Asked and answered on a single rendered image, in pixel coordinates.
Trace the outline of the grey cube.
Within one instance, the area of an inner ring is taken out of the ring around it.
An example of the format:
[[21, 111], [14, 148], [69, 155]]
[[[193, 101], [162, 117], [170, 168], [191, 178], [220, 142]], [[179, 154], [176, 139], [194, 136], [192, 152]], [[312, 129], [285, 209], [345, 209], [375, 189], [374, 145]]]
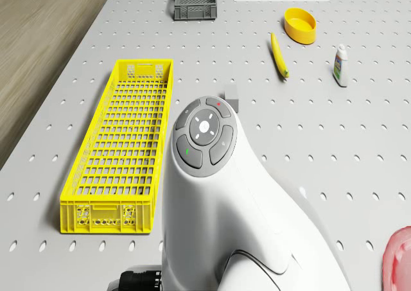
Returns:
[[235, 84], [229, 84], [224, 87], [224, 99], [233, 108], [235, 113], [239, 112], [240, 99]]

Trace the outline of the red plate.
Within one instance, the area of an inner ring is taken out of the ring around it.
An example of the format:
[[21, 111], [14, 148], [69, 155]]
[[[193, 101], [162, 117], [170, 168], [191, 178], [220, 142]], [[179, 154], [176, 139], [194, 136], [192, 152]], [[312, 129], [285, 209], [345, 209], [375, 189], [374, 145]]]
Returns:
[[411, 291], [411, 226], [396, 231], [383, 253], [383, 291]]

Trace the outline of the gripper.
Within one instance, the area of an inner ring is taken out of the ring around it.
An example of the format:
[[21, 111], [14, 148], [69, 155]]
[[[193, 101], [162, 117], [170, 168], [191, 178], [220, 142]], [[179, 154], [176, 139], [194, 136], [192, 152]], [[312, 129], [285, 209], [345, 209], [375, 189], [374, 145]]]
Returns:
[[161, 276], [160, 265], [135, 265], [110, 282], [107, 291], [162, 291]]

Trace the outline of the yellow basket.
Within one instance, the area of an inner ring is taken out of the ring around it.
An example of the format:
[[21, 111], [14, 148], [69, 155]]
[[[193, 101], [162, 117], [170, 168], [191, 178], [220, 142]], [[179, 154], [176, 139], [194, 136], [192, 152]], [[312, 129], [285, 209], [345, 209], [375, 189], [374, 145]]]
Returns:
[[173, 88], [170, 59], [118, 60], [60, 195], [62, 233], [149, 233]]

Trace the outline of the dark grey basket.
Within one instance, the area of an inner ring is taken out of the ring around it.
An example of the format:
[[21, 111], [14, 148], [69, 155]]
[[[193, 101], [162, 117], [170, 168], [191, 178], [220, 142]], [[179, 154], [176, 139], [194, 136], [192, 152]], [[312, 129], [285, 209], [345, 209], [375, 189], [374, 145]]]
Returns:
[[217, 18], [216, 0], [175, 0], [174, 20], [209, 20]]

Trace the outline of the yellow bowl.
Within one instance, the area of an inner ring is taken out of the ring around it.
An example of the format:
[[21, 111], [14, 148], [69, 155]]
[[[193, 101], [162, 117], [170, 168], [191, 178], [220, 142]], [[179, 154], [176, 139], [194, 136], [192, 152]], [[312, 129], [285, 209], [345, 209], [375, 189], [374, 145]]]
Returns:
[[300, 44], [312, 44], [316, 39], [317, 22], [311, 13], [302, 8], [288, 8], [284, 13], [287, 35]]

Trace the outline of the small white bottle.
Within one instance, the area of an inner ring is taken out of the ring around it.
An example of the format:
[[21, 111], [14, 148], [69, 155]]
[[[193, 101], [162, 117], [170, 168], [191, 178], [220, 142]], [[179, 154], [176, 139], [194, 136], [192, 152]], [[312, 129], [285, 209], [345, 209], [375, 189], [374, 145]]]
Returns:
[[333, 76], [341, 87], [348, 86], [348, 55], [343, 44], [339, 44], [335, 55]]

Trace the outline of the banana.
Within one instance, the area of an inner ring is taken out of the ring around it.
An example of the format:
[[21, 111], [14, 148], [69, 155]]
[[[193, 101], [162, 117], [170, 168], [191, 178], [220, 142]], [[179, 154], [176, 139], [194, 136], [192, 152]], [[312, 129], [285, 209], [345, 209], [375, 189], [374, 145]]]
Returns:
[[275, 64], [277, 66], [279, 73], [281, 74], [283, 78], [288, 78], [289, 70], [285, 64], [277, 38], [273, 32], [270, 34], [270, 43], [271, 43], [271, 48], [272, 48], [272, 53], [274, 56]]

